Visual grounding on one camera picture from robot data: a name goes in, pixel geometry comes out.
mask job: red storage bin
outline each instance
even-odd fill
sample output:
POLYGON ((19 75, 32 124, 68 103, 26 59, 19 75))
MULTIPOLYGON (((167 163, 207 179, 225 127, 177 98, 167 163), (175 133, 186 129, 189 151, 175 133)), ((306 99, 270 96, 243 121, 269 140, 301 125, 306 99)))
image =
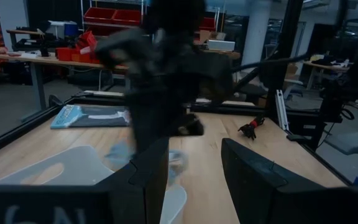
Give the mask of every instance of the red storage bin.
POLYGON ((84 15, 85 22, 97 22, 104 24, 111 24, 112 18, 115 15, 115 9, 103 9, 98 7, 89 8, 84 15))
POLYGON ((127 26, 139 26, 142 14, 138 10, 118 9, 112 18, 115 24, 127 26))
POLYGON ((71 61, 72 51, 73 49, 69 49, 68 47, 58 47, 56 48, 56 58, 61 61, 69 62, 71 61))
POLYGON ((200 25, 200 30, 215 31, 216 30, 215 19, 204 17, 200 25))
POLYGON ((92 63, 91 54, 80 54, 80 62, 92 63))
POLYGON ((80 62, 80 53, 78 53, 78 54, 72 54, 72 55, 71 55, 71 60, 72 60, 73 62, 80 62))
POLYGON ((94 38, 92 31, 87 31, 78 37, 75 47, 78 50, 81 50, 85 47, 90 47, 91 50, 94 50, 97 43, 98 43, 98 41, 96 41, 96 39, 94 38))

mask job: wooden table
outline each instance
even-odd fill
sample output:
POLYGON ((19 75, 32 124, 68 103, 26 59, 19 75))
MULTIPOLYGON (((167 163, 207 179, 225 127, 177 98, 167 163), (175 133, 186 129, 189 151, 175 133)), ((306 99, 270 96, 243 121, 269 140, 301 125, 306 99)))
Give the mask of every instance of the wooden table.
POLYGON ((237 60, 241 57, 241 54, 239 52, 228 52, 223 50, 203 50, 203 51, 210 52, 210 53, 225 54, 229 56, 232 60, 237 60))
POLYGON ((29 34, 29 35, 43 35, 36 31, 27 31, 27 30, 6 30, 8 34, 12 36, 12 34, 29 34))
MULTIPOLYGON (((271 120, 258 128, 255 141, 237 132, 253 117, 198 113, 205 127, 201 137, 171 138, 170 149, 189 157, 188 168, 178 178, 188 196, 183 223, 239 223, 221 163, 222 138, 230 137, 275 163, 325 187, 345 186, 271 120)), ((0 150, 0 178, 75 146, 91 145, 104 159, 110 147, 130 136, 130 128, 76 128, 51 130, 53 118, 0 150)), ((48 180, 34 180, 40 184, 48 180)))
POLYGON ((327 65, 318 65, 318 64, 315 64, 313 62, 303 62, 303 64, 313 67, 313 69, 311 71, 311 75, 309 77, 308 86, 306 87, 307 90, 311 89, 311 86, 313 85, 313 82, 314 82, 314 77, 319 76, 321 78, 324 70, 334 71, 334 72, 338 73, 339 75, 342 75, 342 73, 345 73, 345 72, 347 72, 349 70, 349 68, 327 66, 327 65))
MULTIPOLYGON (((42 111, 47 108, 45 102, 44 83, 42 81, 42 70, 40 65, 58 65, 58 66, 69 66, 69 67, 87 67, 87 68, 98 68, 103 69, 103 65, 95 63, 82 63, 82 62, 64 62, 60 61, 55 57, 54 53, 50 54, 50 57, 37 57, 37 58, 26 58, 26 57, 14 57, 9 55, 0 55, 0 59, 6 60, 19 60, 23 62, 30 62, 31 79, 33 88, 35 91, 35 99, 38 111, 42 111)), ((117 71, 125 72, 127 67, 116 66, 117 71)), ((129 88, 129 80, 126 81, 127 88, 129 88)))

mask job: workbench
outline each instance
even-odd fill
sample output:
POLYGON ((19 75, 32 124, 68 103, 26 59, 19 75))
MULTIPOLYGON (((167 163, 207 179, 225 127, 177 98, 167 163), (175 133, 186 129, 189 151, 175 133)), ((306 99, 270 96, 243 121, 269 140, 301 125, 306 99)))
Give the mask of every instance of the workbench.
POLYGON ((303 62, 304 65, 312 66, 313 69, 311 71, 311 75, 309 77, 308 86, 306 87, 307 90, 310 90, 315 77, 319 77, 320 81, 323 77, 324 70, 330 70, 338 73, 338 76, 341 76, 343 73, 347 72, 349 68, 342 68, 342 67, 335 67, 335 66, 327 66, 327 65, 318 65, 313 62, 303 62))
MULTIPOLYGON (((93 93, 103 95, 101 92, 88 92, 91 97, 94 97, 93 93)), ((83 95, 73 97, 66 103, 111 105, 108 97, 119 98, 121 94, 104 95, 100 102, 83 95)), ((235 106, 236 103, 226 102, 226 104, 235 106)), ((240 106, 251 106, 251 104, 241 103, 240 106)), ((60 107, 50 108, 38 118, 34 118, 31 124, 22 124, 16 130, 0 136, 0 178, 66 149, 82 145, 93 146, 99 158, 108 166, 109 163, 104 156, 111 146, 131 135, 130 128, 52 130, 50 124, 59 111, 60 107)), ((266 119, 265 123, 257 128, 257 139, 253 141, 237 130, 251 122, 254 117, 216 113, 197 113, 197 115, 204 124, 204 135, 171 138, 169 145, 170 149, 181 150, 189 158, 187 170, 177 179, 177 183, 187 192, 183 223, 239 223, 223 173, 222 138, 232 138, 276 164, 325 187, 345 186, 302 146, 290 142, 286 138, 287 133, 270 119, 266 119)), ((43 176, 42 180, 39 177, 26 183, 40 184, 56 174, 41 176, 43 176)))
MULTIPOLYGON (((97 68, 103 69, 103 65, 95 64, 95 63, 82 63, 82 62, 64 62, 60 61, 55 57, 55 54, 50 54, 49 57, 36 57, 36 58, 26 58, 20 56, 9 56, 9 55, 0 55, 0 59, 6 60, 18 60, 22 62, 30 62, 30 72, 31 79, 33 83, 33 88, 35 92, 35 102, 38 111, 42 111, 47 108, 47 104, 45 102, 45 93, 44 93, 44 84, 42 82, 42 70, 40 65, 58 65, 58 66, 66 66, 66 67, 86 67, 86 68, 97 68)), ((116 66, 115 71, 118 72, 126 72, 127 67, 125 66, 116 66)))

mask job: small black object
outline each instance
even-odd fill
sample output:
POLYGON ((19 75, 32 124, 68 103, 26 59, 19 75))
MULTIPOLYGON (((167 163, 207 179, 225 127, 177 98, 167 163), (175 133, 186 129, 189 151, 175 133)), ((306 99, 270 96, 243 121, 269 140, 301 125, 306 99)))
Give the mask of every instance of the small black object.
POLYGON ((202 136, 204 126, 195 114, 185 114, 171 124, 172 136, 202 136))
POLYGON ((306 144, 308 141, 310 141, 309 139, 307 139, 303 136, 297 135, 297 134, 287 135, 287 139, 290 141, 297 142, 299 144, 306 144))
POLYGON ((221 148, 240 223, 358 223, 358 187, 325 188, 232 139, 221 148))
POLYGON ((63 106, 63 101, 59 99, 59 97, 57 97, 56 95, 50 95, 49 99, 49 107, 54 107, 54 106, 63 106))
POLYGON ((258 116, 249 124, 246 124, 243 127, 241 127, 239 131, 242 131, 242 133, 244 133, 245 136, 254 140, 256 138, 255 128, 262 125, 264 122, 265 122, 265 118, 262 115, 258 116))

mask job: concrete floor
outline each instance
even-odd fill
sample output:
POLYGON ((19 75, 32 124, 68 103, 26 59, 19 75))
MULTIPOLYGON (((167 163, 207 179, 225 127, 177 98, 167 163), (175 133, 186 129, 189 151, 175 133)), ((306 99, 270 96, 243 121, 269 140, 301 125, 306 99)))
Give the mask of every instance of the concrete floor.
MULTIPOLYGON (((314 109, 319 108, 321 102, 322 99, 315 93, 309 93, 304 94, 303 97, 294 96, 291 101, 287 102, 287 105, 294 109, 314 109)), ((333 126, 331 134, 358 132, 358 106, 345 106, 345 108, 349 109, 354 114, 355 120, 349 121, 344 118, 341 124, 335 124, 333 126)), ((328 132, 331 126, 332 123, 328 123, 325 130, 328 132)), ((325 137, 326 133, 323 134, 320 143, 323 142, 325 137)), ((347 179, 353 181, 358 175, 358 155, 346 156, 325 142, 322 143, 316 152, 347 179)))
MULTIPOLYGON (((44 85, 45 97, 57 95, 67 100, 78 93, 79 88, 67 84, 66 80, 54 80, 44 85)), ((0 84, 0 134, 20 125, 21 119, 36 112, 32 86, 0 84)))
MULTIPOLYGON (((70 85, 65 80, 54 80, 44 85, 45 96, 51 94, 57 95, 61 100, 67 100, 69 97, 80 91, 79 88, 70 85)), ((111 91, 123 91, 120 86, 111 91)), ((0 85, 0 134, 20 125, 21 118, 35 111, 35 98, 32 86, 2 84, 0 85)), ((287 106, 294 109, 313 109, 319 108, 321 99, 314 94, 304 94, 303 97, 294 96, 287 102, 287 106)), ((344 120, 341 124, 335 124, 331 134, 351 133, 358 131, 358 109, 352 106, 346 106, 351 110, 356 120, 344 120)), ((333 167, 341 172, 349 180, 354 180, 358 174, 358 155, 345 156, 331 146, 323 143, 318 148, 317 153, 328 161, 333 167)))

